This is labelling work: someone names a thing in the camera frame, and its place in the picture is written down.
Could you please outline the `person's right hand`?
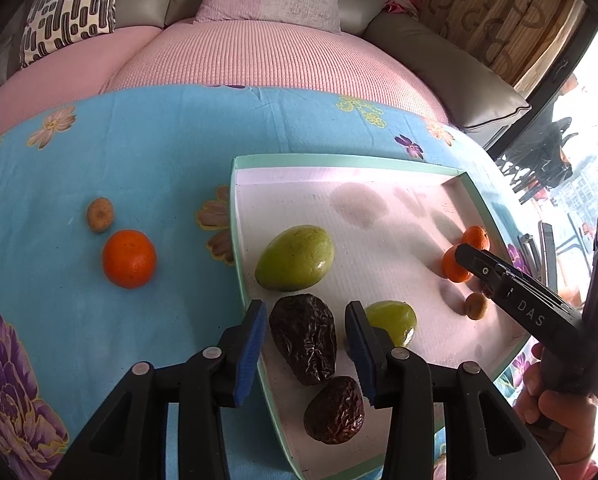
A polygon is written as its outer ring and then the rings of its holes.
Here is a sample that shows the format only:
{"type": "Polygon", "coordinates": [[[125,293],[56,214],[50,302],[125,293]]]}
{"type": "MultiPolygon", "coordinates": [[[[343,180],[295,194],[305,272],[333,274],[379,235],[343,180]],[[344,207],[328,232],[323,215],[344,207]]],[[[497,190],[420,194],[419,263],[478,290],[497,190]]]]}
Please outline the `person's right hand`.
{"type": "Polygon", "coordinates": [[[549,454],[555,466],[579,463],[594,451],[598,401],[594,396],[577,396],[548,390],[543,385],[541,366],[532,364],[523,375],[523,388],[514,410],[526,424],[541,416],[564,427],[564,435],[549,454]]]}

